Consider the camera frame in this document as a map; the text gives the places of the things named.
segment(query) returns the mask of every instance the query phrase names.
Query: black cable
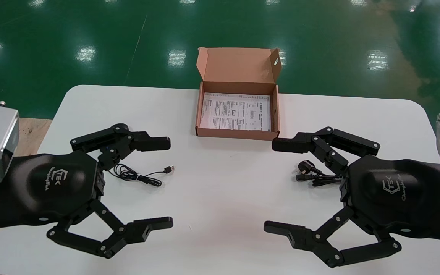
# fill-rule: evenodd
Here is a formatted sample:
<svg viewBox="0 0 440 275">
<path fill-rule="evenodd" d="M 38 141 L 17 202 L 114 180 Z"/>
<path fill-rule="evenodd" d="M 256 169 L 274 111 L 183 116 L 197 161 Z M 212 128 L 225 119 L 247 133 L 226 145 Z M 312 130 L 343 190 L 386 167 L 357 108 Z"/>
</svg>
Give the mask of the black cable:
<svg viewBox="0 0 440 275">
<path fill-rule="evenodd" d="M 310 160 L 304 160 L 298 164 L 301 174 L 296 176 L 297 181 L 312 180 L 314 187 L 325 186 L 331 183 L 341 183 L 342 179 L 339 176 L 330 176 L 323 174 L 321 170 L 315 167 Z"/>
<path fill-rule="evenodd" d="M 160 174 L 160 173 L 169 174 L 173 171 L 174 171 L 174 166 L 170 166 L 170 167 L 166 167 L 164 169 L 164 171 L 153 172 L 153 173 L 147 174 L 145 176 L 142 176 L 141 174 L 137 173 L 136 171 L 133 171 L 133 169 L 131 169 L 127 165 L 120 163 L 120 164 L 117 164 L 113 168 L 113 172 L 111 172 L 111 171 L 109 171 L 109 172 L 113 176 L 115 176 L 119 179 L 122 179 L 124 181 L 141 181 L 145 184 L 150 184 L 152 186 L 159 187 L 159 186 L 162 186 L 162 181 L 158 180 L 156 178 L 151 178 L 150 175 Z"/>
</svg>

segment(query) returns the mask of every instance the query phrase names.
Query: green epoxy floor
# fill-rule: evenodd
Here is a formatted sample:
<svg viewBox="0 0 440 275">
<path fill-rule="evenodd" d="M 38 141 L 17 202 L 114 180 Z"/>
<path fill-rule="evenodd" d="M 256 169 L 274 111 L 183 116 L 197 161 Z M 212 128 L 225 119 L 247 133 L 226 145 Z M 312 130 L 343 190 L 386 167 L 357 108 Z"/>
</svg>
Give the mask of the green epoxy floor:
<svg viewBox="0 0 440 275">
<path fill-rule="evenodd" d="M 53 118 L 75 85 L 197 89 L 198 47 L 279 47 L 280 92 L 440 113 L 440 0 L 0 0 L 0 100 Z"/>
</svg>

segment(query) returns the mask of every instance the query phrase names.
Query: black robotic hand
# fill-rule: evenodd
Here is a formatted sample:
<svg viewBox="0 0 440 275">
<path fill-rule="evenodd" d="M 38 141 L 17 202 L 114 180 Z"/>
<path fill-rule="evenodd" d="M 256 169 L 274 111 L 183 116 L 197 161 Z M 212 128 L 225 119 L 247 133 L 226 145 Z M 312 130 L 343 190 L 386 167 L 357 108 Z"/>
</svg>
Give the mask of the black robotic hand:
<svg viewBox="0 0 440 275">
<path fill-rule="evenodd" d="M 68 155 L 31 155 L 13 158 L 0 183 L 0 228 L 55 223 L 47 236 L 54 242 L 83 252 L 111 258 L 125 245 L 145 242 L 150 231 L 171 228 L 171 217 L 133 221 L 124 225 L 101 202 L 108 171 L 134 150 L 169 150 L 168 137 L 150 137 L 147 132 L 130 132 L 127 125 L 113 127 L 72 139 Z M 98 161 L 87 153 L 100 150 Z M 99 242 L 69 233 L 71 225 L 90 214 L 113 229 Z"/>
<path fill-rule="evenodd" d="M 331 146 L 361 158 L 351 165 Z M 316 231 L 304 226 L 266 221 L 264 231 L 288 237 L 293 248 L 311 251 L 329 267 L 391 256 L 401 245 L 389 235 L 440 239 L 440 164 L 415 160 L 380 160 L 380 145 L 326 127 L 298 133 L 293 139 L 274 139 L 274 151 L 311 152 L 342 177 L 344 207 Z M 339 251 L 328 237 L 353 221 L 378 242 Z"/>
</svg>

